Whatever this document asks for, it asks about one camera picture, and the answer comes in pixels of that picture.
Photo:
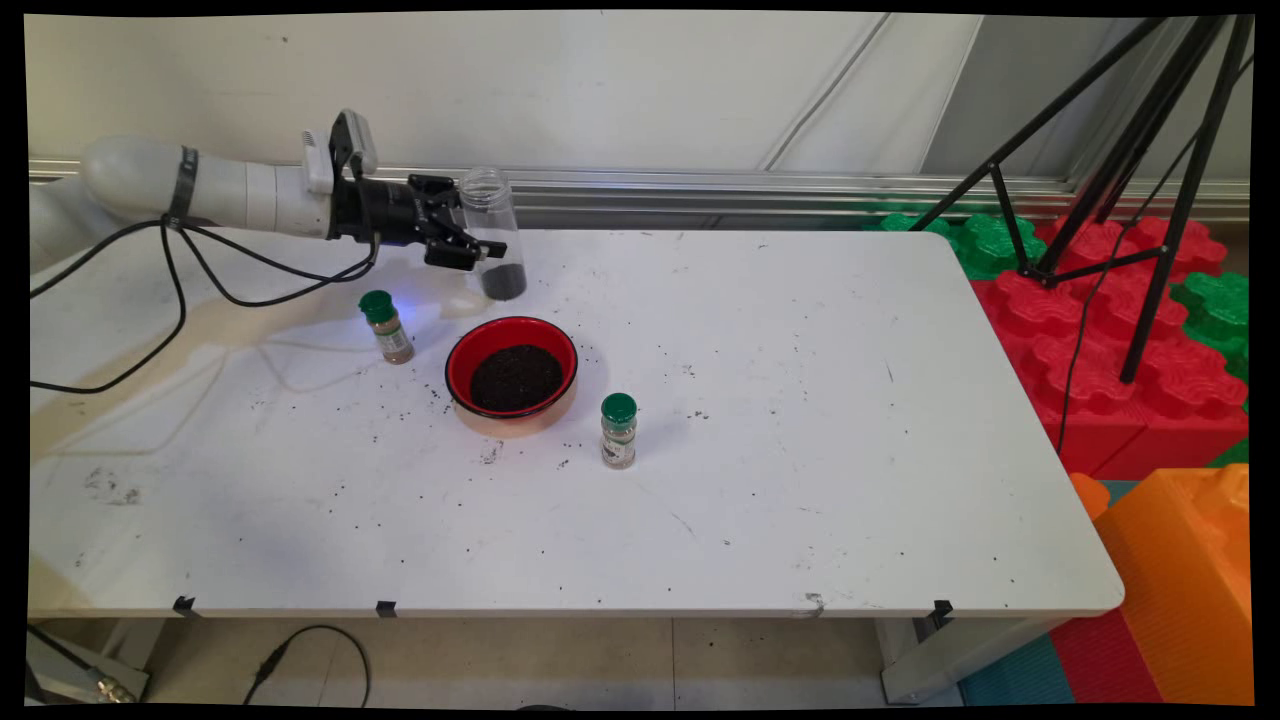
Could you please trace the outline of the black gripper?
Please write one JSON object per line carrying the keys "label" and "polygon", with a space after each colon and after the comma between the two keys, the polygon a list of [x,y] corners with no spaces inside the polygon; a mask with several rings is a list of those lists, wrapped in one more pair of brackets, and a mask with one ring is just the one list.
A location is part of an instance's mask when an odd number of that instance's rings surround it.
{"label": "black gripper", "polygon": [[332,195],[330,238],[367,242],[370,225],[381,243],[422,243],[426,265],[460,272],[504,259],[508,243],[477,240],[451,219],[449,211],[460,208],[457,183],[447,176],[410,174],[404,183],[339,178]]}

